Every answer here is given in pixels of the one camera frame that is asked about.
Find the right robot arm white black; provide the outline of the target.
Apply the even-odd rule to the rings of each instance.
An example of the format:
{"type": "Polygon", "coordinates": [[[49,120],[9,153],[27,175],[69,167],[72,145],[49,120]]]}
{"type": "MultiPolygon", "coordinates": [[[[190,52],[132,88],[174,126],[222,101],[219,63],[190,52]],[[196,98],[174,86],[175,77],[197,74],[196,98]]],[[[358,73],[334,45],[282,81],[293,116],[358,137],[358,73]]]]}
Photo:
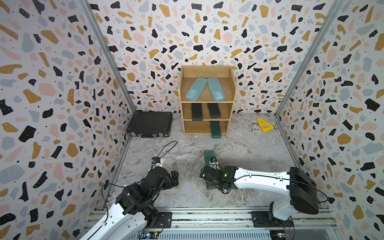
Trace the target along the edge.
{"type": "Polygon", "coordinates": [[[317,185],[301,169],[291,167],[287,172],[257,172],[226,166],[222,170],[205,166],[200,177],[223,194],[237,189],[256,189],[280,194],[270,206],[272,218],[286,221],[300,212],[308,215],[319,213],[317,185]]]}

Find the green pencil case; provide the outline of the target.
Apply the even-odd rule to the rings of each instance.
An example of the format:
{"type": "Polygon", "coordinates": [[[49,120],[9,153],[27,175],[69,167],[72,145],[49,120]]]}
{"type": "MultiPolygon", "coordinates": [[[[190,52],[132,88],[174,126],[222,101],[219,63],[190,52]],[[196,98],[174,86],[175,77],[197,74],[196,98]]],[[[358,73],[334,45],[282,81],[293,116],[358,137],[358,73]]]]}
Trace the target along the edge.
{"type": "Polygon", "coordinates": [[[219,121],[210,121],[211,137],[212,139],[220,139],[222,136],[219,121]]]}
{"type": "Polygon", "coordinates": [[[216,157],[216,154],[214,151],[205,151],[204,152],[204,161],[205,161],[205,165],[206,166],[210,166],[209,165],[209,160],[211,157],[216,157]]]}

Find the black pencil case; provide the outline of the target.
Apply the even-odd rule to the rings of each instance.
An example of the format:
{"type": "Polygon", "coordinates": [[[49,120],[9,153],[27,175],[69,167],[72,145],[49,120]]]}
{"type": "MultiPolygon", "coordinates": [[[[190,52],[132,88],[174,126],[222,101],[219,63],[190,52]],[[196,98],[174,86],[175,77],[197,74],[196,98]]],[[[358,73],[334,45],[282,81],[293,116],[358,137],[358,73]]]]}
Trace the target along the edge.
{"type": "Polygon", "coordinates": [[[219,119],[221,118],[221,112],[219,105],[217,103],[207,103],[210,118],[211,119],[219,119]]]}
{"type": "Polygon", "coordinates": [[[202,121],[203,120],[203,110],[201,103],[192,103],[191,104],[192,120],[193,121],[202,121]]]}

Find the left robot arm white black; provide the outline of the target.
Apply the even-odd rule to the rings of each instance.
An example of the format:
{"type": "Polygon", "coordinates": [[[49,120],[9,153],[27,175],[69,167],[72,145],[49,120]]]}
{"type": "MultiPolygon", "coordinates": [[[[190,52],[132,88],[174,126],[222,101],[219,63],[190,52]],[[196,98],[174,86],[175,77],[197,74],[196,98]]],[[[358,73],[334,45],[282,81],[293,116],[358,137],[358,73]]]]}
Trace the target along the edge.
{"type": "Polygon", "coordinates": [[[165,227],[154,201],[162,190],[179,185],[179,173],[162,167],[149,170],[137,183],[124,187],[107,213],[82,237],[83,240],[127,240],[146,227],[165,227]]]}

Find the light blue pencil case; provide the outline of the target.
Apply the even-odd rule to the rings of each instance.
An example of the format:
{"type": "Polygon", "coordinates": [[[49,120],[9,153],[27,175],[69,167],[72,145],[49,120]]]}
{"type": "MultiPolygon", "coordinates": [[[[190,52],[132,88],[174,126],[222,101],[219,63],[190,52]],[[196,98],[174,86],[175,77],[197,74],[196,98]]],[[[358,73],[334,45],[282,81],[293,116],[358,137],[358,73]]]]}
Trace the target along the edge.
{"type": "Polygon", "coordinates": [[[208,85],[214,101],[224,101],[226,99],[226,94],[219,78],[208,78],[208,85]]]}
{"type": "Polygon", "coordinates": [[[187,100],[197,101],[204,91],[208,80],[206,78],[196,78],[192,86],[186,93],[187,100]]]}

